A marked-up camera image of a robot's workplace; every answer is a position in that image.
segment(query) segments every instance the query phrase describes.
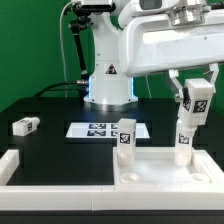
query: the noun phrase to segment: blue light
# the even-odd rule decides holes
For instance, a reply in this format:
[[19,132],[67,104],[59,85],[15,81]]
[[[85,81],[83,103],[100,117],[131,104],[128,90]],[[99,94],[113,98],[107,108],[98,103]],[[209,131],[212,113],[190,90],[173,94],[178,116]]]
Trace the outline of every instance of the blue light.
[[91,76],[89,77],[89,95],[88,95],[88,98],[90,99],[91,96],[92,96],[92,78]]
[[135,97],[134,96],[134,78],[131,78],[131,97],[132,99]]

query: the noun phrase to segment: metal bracket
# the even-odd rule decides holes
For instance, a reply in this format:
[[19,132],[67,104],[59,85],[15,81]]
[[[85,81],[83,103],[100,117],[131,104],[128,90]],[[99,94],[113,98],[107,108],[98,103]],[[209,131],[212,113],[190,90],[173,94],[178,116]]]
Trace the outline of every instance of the metal bracket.
[[166,82],[175,94],[174,95],[175,101],[179,103],[183,101],[184,94],[183,94],[183,87],[177,80],[178,76],[179,72],[176,69],[171,69],[165,74]]
[[219,65],[218,63],[209,64],[204,67],[204,75],[206,76],[206,80],[210,82],[215,87],[215,82],[219,74]]

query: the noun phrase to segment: white paper with markers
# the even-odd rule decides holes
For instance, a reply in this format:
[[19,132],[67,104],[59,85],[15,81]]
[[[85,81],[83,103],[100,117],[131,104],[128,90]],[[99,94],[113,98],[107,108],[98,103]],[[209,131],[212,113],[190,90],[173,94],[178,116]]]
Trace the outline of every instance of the white paper with markers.
[[[116,123],[71,123],[67,138],[117,138]],[[137,123],[136,138],[150,138],[146,125]]]

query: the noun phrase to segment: black table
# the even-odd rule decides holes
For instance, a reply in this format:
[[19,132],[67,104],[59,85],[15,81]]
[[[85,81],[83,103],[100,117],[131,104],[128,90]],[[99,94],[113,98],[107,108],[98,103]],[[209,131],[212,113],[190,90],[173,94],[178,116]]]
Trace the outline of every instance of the black table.
[[[140,99],[137,108],[103,112],[85,108],[76,98],[20,99],[0,114],[0,155],[10,148],[20,153],[20,166],[8,185],[114,184],[112,149],[116,139],[68,139],[65,135],[71,122],[117,123],[132,118],[146,123],[150,134],[150,139],[137,139],[137,146],[174,146],[178,107],[173,99]],[[38,130],[25,137],[13,136],[12,123],[24,117],[39,117]],[[195,149],[205,149],[222,169],[223,133],[224,118],[210,110],[193,143]],[[0,223],[64,223],[64,219],[75,223],[222,223],[224,212],[0,212]]]

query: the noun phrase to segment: black tabletop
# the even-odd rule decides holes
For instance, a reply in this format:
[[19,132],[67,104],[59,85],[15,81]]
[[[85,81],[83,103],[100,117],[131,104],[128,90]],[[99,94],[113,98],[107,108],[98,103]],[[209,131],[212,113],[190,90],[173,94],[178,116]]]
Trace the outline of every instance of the black tabletop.
[[[150,135],[150,139],[137,139],[137,146],[174,146],[178,107],[173,99],[140,99],[136,108],[122,112],[104,112],[86,108],[76,98],[20,99],[0,113],[0,155],[7,149],[19,149],[20,152],[20,166],[8,185],[112,185],[114,184],[112,150],[116,146],[116,139],[68,139],[65,135],[70,124],[117,123],[121,118],[132,118],[139,123],[145,123]],[[40,119],[38,130],[25,137],[13,136],[12,123],[24,117],[38,117]],[[224,168],[223,133],[224,117],[210,110],[206,125],[198,128],[193,142],[195,149],[207,150],[222,169]],[[172,216],[170,221],[174,221],[174,217],[186,216],[186,222],[183,219],[180,223],[192,223],[192,220],[197,220],[195,217],[203,217],[200,212],[196,214],[195,211],[189,212],[175,211],[165,215]],[[147,216],[147,219],[143,219],[154,220],[152,223],[166,223],[161,219],[157,220],[161,214],[155,211],[154,213],[151,211],[150,214],[126,211],[122,214],[124,221],[127,215],[131,217],[132,214],[141,219]],[[10,213],[1,215],[7,220]],[[104,218],[99,219],[98,223],[105,221],[112,223],[112,220],[116,221],[115,217],[121,217],[120,212],[109,212],[107,217],[108,215],[113,218],[105,219],[105,213],[102,212],[100,217]],[[86,214],[78,213],[78,217],[81,216],[86,217]],[[221,218],[223,214],[216,211],[209,216]],[[207,219],[200,220],[204,220],[203,223],[210,223]]]

